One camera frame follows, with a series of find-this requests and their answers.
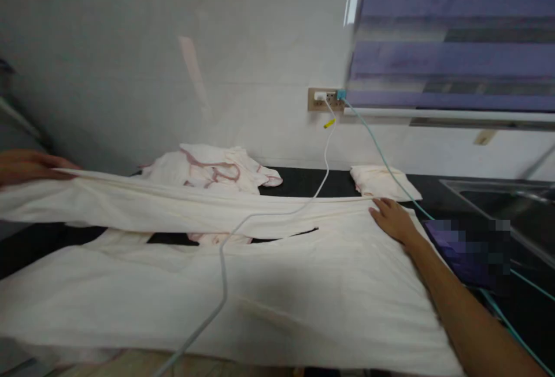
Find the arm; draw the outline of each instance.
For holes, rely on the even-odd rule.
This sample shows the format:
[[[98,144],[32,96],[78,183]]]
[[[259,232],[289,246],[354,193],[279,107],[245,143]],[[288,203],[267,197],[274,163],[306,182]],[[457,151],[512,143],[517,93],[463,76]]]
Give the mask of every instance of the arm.
[[[390,199],[375,199],[374,203],[380,210],[370,208],[370,214],[380,228],[405,246],[468,376],[545,376],[439,259],[403,207]]]
[[[10,150],[0,153],[0,187],[35,179],[73,179],[53,168],[79,169],[64,158],[34,150]]]

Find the stainless steel sink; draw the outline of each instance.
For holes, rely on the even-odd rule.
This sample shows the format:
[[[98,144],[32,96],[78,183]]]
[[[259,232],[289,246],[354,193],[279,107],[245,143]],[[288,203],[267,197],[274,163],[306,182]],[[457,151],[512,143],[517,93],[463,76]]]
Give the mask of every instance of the stainless steel sink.
[[[441,183],[484,217],[510,220],[513,239],[555,269],[555,206],[535,198],[545,186],[447,179]]]

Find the wall outlet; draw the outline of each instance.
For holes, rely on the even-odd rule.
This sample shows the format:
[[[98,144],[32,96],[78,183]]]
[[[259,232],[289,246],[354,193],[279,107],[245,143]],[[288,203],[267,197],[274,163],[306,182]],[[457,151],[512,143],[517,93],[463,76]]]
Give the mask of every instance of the wall outlet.
[[[308,111],[330,112],[324,101],[327,101],[331,109],[343,113],[345,103],[337,99],[337,89],[334,88],[308,88]]]

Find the light blue cable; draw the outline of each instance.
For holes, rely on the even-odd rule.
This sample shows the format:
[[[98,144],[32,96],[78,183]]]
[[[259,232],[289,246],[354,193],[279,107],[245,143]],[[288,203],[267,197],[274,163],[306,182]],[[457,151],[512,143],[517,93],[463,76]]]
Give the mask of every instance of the light blue cable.
[[[487,290],[484,290],[484,289],[480,289],[480,291],[482,292],[482,294],[486,298],[487,302],[491,305],[491,307],[495,310],[495,312],[503,320],[503,322],[505,322],[505,324],[509,327],[510,333],[519,342],[519,344],[521,344],[526,349],[526,351],[528,351],[528,353],[532,356],[532,358],[534,360],[536,360],[536,362],[545,370],[545,372],[547,374],[549,374],[551,377],[555,377],[555,374],[553,373],[553,371],[551,371],[547,367],[547,365],[545,365],[543,363],[543,361],[539,359],[539,357],[534,353],[534,351],[532,351],[532,349],[528,346],[528,344],[526,344],[523,341],[523,339],[520,337],[519,333],[515,330],[515,328],[513,328],[513,326],[510,324],[509,320],[505,317],[505,315],[503,315],[503,312],[501,311],[501,308],[497,305],[494,298],[491,297],[490,293]]]
[[[519,279],[524,280],[526,283],[528,283],[530,286],[532,286],[533,288],[535,288],[536,290],[540,291],[541,293],[543,293],[545,296],[547,296],[548,298],[550,298],[553,302],[555,302],[555,297],[551,294],[549,294],[547,291],[545,291],[544,289],[542,289],[541,287],[539,287],[537,284],[535,284],[534,282],[532,282],[531,280],[528,280],[527,278],[525,278],[522,274],[514,271],[513,269],[510,270],[511,273],[513,273],[514,275],[516,275]]]
[[[395,180],[395,182],[397,182],[397,185],[399,185],[401,187],[401,189],[403,189],[403,192],[410,198],[410,200],[412,201],[413,204],[416,205],[416,207],[418,209],[420,209],[422,211],[422,213],[424,215],[426,215],[429,219],[433,220],[434,217],[432,217],[429,213],[427,213],[424,208],[422,208],[416,201],[415,199],[407,192],[407,190],[403,187],[403,185],[397,180],[397,178],[395,177],[395,175],[391,172],[391,169],[389,167],[389,165],[387,164],[387,160],[385,158],[385,156],[382,153],[382,150],[380,148],[380,146],[378,145],[378,141],[376,140],[376,138],[374,137],[374,134],[372,132],[372,130],[370,130],[370,127],[368,126],[368,124],[366,123],[366,121],[364,121],[364,119],[360,116],[360,114],[355,110],[355,108],[353,108],[351,106],[351,104],[349,104],[349,102],[347,101],[347,99],[345,98],[345,96],[343,95],[341,98],[338,95],[338,99],[341,99],[342,101],[345,102],[345,104],[347,104],[349,106],[349,108],[353,111],[353,113],[358,117],[358,119],[363,123],[363,125],[366,127],[366,129],[368,130],[368,133],[370,134],[370,137],[372,137],[372,140],[374,141],[374,144],[376,145],[376,148],[378,150],[378,153],[380,153],[380,156],[382,157],[382,161],[384,163],[384,165],[386,166],[387,170],[389,171],[389,174],[391,175],[391,177],[393,177],[393,180]],[[514,271],[513,269],[510,270],[511,273],[514,273],[518,278],[524,280],[526,283],[528,283],[530,286],[536,288],[537,290],[539,290],[541,293],[543,293],[545,296],[549,297],[550,299],[552,299],[553,301],[555,301],[555,297],[553,297],[552,295],[550,295],[548,292],[546,292],[544,289],[542,289],[541,287],[539,287],[537,284],[533,283],[532,281],[528,280],[527,278],[525,278],[523,275],[521,275],[520,273]],[[534,360],[536,360],[538,362],[539,365],[542,366],[542,368],[551,376],[551,377],[555,377],[555,375],[553,374],[553,372],[548,369],[548,367],[542,362],[542,360],[539,359],[539,357],[534,353],[534,351],[532,351],[532,349],[522,340],[522,338],[520,338],[520,335],[518,334],[518,332],[516,332],[516,330],[513,328],[513,326],[510,324],[510,322],[508,321],[508,319],[505,317],[505,315],[503,315],[503,312],[501,312],[501,309],[499,308],[499,306],[497,306],[497,303],[495,303],[495,300],[491,297],[491,295],[483,289],[480,289],[480,291],[484,294],[484,296],[486,297],[486,300],[489,302],[489,304],[492,306],[492,308],[497,312],[497,314],[501,317],[501,319],[503,319],[503,321],[506,323],[506,325],[509,327],[511,334],[514,336],[514,338],[526,349],[526,351],[528,351],[528,353],[532,356],[532,358],[534,358]]]
[[[391,177],[393,177],[393,180],[395,180],[395,182],[397,182],[397,185],[400,186],[401,189],[403,189],[403,192],[410,198],[410,200],[412,201],[413,204],[416,205],[416,207],[418,209],[420,209],[422,211],[422,213],[424,215],[426,215],[428,218],[430,218],[431,220],[434,219],[434,217],[432,217],[429,213],[426,212],[426,210],[424,208],[422,208],[416,201],[415,199],[411,196],[411,194],[409,194],[407,192],[407,190],[403,187],[403,185],[401,184],[401,182],[399,182],[397,180],[397,178],[395,177],[395,175],[393,174],[393,172],[391,171],[389,165],[387,164],[386,158],[384,157],[382,150],[380,148],[380,146],[378,145],[378,141],[376,140],[376,138],[374,137],[374,133],[372,132],[372,130],[370,130],[370,127],[368,127],[368,124],[366,123],[366,121],[364,121],[364,119],[360,116],[360,114],[355,110],[355,108],[353,108],[351,106],[351,104],[349,104],[349,102],[347,101],[347,98],[341,98],[343,101],[345,101],[345,104],[347,104],[349,106],[349,108],[351,110],[353,110],[354,114],[362,121],[362,123],[364,124],[364,126],[366,127],[366,129],[368,130],[368,132],[370,133],[370,136],[372,137],[372,140],[374,140],[374,144],[376,145],[376,148],[378,149],[378,153],[380,153],[380,156],[382,157],[383,163],[387,168],[387,171],[389,171],[389,174],[391,175]]]

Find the white tiled wall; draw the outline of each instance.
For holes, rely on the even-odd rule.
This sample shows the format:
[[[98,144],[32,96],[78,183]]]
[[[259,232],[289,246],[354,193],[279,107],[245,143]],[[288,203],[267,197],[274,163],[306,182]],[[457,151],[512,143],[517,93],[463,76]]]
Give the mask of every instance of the white tiled wall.
[[[2,0],[0,57],[14,91],[61,153],[128,174],[180,142],[240,145],[263,164],[321,168],[325,115],[309,86],[343,86],[352,43],[347,0]],[[375,125],[409,173],[518,177],[555,134]],[[344,117],[332,168],[379,162]],[[555,180],[547,161],[538,172]]]

